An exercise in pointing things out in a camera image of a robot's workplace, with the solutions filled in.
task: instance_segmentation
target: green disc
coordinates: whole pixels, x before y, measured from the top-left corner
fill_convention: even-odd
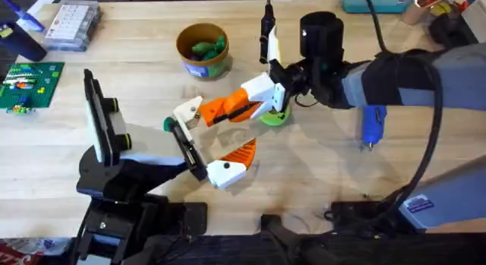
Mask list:
[[[282,125],[290,116],[290,106],[287,106],[287,109],[284,113],[265,113],[260,117],[260,120],[265,125],[271,126],[279,126]]]

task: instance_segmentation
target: blue marker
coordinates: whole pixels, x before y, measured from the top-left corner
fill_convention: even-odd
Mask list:
[[[25,21],[28,25],[29,28],[32,30],[35,30],[36,32],[42,32],[44,30],[44,25],[42,25],[35,17],[30,15],[26,11],[22,11],[19,6],[17,6],[15,3],[11,2],[10,0],[3,0],[5,4],[15,12],[15,14],[23,21]]]
[[[386,106],[366,106],[363,108],[361,123],[361,143],[363,147],[373,150],[375,144],[383,138],[385,129]]]

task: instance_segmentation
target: cork cup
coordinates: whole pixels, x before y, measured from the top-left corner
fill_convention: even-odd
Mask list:
[[[190,60],[192,46],[199,42],[215,43],[220,36],[225,37],[226,45],[224,50],[215,58],[206,61]],[[216,78],[228,67],[227,58],[229,40],[220,27],[210,23],[193,24],[179,34],[176,41],[177,50],[181,56],[184,66],[195,77]]]

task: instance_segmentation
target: wooden tabletop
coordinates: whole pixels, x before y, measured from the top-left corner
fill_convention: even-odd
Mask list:
[[[345,14],[338,0],[282,0],[273,3],[283,64],[298,61],[299,19],[332,11],[345,25],[345,59],[371,59],[378,52],[371,16]],[[49,24],[55,5],[42,10]],[[266,69],[258,62],[263,1],[102,3],[103,20],[86,52],[49,52],[45,62],[65,62],[51,106],[32,115],[0,113],[0,237],[72,236],[89,197],[76,192],[77,166],[90,146],[84,115],[83,69],[89,68],[106,95],[118,98],[125,121],[160,128],[184,101],[226,96]],[[436,49],[422,26],[397,15],[380,15],[390,50]],[[229,37],[232,70],[201,82],[185,70],[175,38],[197,22],[220,25]],[[208,234],[253,234],[262,213],[279,213],[297,232],[322,232],[320,218],[333,200],[381,198],[415,173],[431,126],[429,108],[391,107],[385,138],[373,153],[360,153],[356,110],[292,107],[287,125],[257,141],[248,177],[227,191],[185,173],[153,192],[172,201],[209,205]],[[425,180],[484,155],[486,114],[447,109],[434,160]],[[486,231],[482,221],[435,232]]]

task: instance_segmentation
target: green toy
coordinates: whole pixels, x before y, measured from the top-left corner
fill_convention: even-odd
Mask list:
[[[216,44],[214,45],[214,49],[218,54],[220,54],[226,47],[226,42],[225,42],[225,36],[219,36],[218,41],[216,41]]]
[[[199,42],[192,46],[191,51],[196,56],[201,57],[201,61],[206,61],[217,57],[226,47],[225,36],[219,36],[218,40],[213,44],[209,42]]]
[[[265,125],[270,126],[279,126],[283,125],[287,121],[290,116],[290,106],[287,106],[287,109],[284,113],[265,113],[260,117],[260,120]]]
[[[206,55],[208,52],[214,50],[214,44],[209,42],[199,42],[198,44],[194,45],[191,49],[192,53],[195,55],[203,56]]]
[[[206,52],[206,54],[204,54],[204,56],[201,59],[201,61],[206,61],[206,60],[213,59],[213,58],[217,57],[218,54],[219,54],[218,52],[215,52],[213,50],[210,50],[209,52]]]

